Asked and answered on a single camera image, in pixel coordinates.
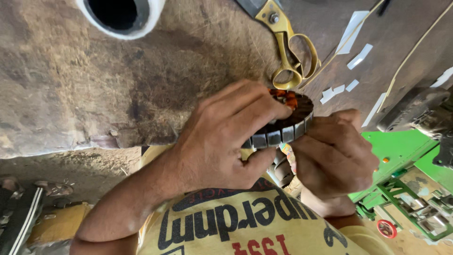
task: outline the concrete floor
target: concrete floor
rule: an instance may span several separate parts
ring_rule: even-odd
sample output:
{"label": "concrete floor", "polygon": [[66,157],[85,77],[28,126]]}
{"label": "concrete floor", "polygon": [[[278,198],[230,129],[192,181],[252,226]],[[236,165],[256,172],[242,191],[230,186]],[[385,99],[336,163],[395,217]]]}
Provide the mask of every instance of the concrete floor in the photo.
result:
{"label": "concrete floor", "polygon": [[91,148],[35,157],[0,160],[0,176],[12,174],[23,186],[37,180],[67,183],[74,189],[71,201],[95,204],[107,191],[138,170],[141,148]]}

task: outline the red valve handle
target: red valve handle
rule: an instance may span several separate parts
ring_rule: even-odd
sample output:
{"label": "red valve handle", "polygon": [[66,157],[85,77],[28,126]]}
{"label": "red valve handle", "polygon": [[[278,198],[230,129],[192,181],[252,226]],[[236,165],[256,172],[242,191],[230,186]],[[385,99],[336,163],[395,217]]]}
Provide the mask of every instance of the red valve handle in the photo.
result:
{"label": "red valve handle", "polygon": [[379,220],[379,221],[377,221],[376,226],[377,226],[377,230],[379,230],[379,233],[381,233],[381,235],[383,235],[387,238],[396,237],[396,227],[390,221]]}

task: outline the sandal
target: sandal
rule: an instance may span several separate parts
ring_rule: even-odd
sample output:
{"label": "sandal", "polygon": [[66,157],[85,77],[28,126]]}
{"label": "sandal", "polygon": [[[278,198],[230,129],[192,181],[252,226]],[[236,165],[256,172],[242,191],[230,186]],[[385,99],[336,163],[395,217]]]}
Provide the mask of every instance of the sandal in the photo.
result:
{"label": "sandal", "polygon": [[46,196],[71,195],[74,191],[72,187],[62,183],[37,181],[34,184],[40,188],[43,188],[46,191]]}

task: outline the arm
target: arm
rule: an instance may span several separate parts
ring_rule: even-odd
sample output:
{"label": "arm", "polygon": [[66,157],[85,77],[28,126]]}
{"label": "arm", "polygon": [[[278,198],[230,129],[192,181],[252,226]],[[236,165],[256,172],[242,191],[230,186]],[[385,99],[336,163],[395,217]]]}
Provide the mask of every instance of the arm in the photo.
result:
{"label": "arm", "polygon": [[363,226],[349,193],[369,188],[379,160],[359,133],[360,112],[346,110],[313,119],[294,141],[301,201],[337,229]]}
{"label": "arm", "polygon": [[137,232],[163,201],[198,189],[249,189],[275,157],[270,148],[241,160],[244,141],[292,111],[248,80],[201,102],[178,143],[108,192],[87,215],[71,255],[135,254]]}

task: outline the yellow t-shirt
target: yellow t-shirt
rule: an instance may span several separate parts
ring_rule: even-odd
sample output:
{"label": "yellow t-shirt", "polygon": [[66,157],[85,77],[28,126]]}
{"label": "yellow t-shirt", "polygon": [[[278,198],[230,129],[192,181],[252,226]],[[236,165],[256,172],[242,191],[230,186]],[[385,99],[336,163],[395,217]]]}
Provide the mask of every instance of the yellow t-shirt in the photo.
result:
{"label": "yellow t-shirt", "polygon": [[249,190],[188,194],[148,228],[139,255],[387,255],[371,230],[340,231],[264,178]]}

